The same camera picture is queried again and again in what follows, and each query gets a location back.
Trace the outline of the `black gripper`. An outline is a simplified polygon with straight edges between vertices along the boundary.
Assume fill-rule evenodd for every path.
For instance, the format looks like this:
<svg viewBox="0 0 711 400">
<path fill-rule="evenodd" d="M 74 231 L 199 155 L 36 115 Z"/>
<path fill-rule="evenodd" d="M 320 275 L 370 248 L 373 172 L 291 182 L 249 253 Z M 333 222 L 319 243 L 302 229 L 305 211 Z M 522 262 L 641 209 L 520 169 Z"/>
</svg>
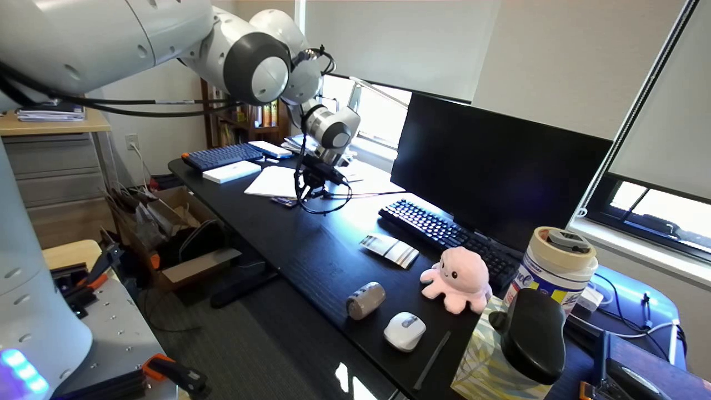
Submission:
<svg viewBox="0 0 711 400">
<path fill-rule="evenodd" d="M 335 166 L 331 166 L 330 162 L 320 160 L 313 154 L 305 154 L 299 160 L 299 169 L 305 188 L 325 188 L 327 182 L 333 182 L 333 185 L 347 182 L 347 178 Z"/>
</svg>

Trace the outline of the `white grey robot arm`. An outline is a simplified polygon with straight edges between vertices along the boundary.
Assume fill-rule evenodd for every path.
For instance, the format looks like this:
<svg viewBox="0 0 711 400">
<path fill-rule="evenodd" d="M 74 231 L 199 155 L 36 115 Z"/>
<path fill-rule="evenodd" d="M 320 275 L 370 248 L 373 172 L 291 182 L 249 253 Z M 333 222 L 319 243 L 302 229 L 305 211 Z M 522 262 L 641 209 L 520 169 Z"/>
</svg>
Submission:
<svg viewBox="0 0 711 400">
<path fill-rule="evenodd" d="M 97 106 L 94 90 L 179 61 L 241 102 L 299 104 L 317 160 L 333 166 L 359 118 L 317 100 L 319 54 L 281 9 L 242 20 L 212 0 L 0 0 L 2 110 Z M 0 399 L 50 400 L 92 348 L 92 330 L 53 284 L 0 146 Z"/>
</svg>

